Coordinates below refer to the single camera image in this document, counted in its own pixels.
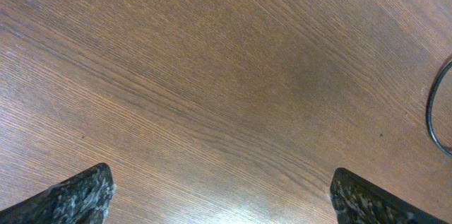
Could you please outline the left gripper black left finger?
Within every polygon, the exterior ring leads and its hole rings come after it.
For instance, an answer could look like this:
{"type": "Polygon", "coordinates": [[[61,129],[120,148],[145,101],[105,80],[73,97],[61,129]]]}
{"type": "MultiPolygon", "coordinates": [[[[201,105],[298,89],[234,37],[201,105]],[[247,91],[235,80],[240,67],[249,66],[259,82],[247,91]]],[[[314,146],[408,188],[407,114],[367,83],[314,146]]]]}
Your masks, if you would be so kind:
{"type": "Polygon", "coordinates": [[[1,222],[103,224],[114,193],[109,165],[98,163],[2,210],[1,222]]]}

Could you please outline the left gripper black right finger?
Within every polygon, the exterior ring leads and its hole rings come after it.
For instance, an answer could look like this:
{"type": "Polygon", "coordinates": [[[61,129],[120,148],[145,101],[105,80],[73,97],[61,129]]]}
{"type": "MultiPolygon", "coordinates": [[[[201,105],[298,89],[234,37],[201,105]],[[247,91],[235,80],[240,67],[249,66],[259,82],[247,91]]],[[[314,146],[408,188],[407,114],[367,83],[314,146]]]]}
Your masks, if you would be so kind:
{"type": "Polygon", "coordinates": [[[335,170],[330,195],[339,224],[446,224],[344,167],[335,170]]]}

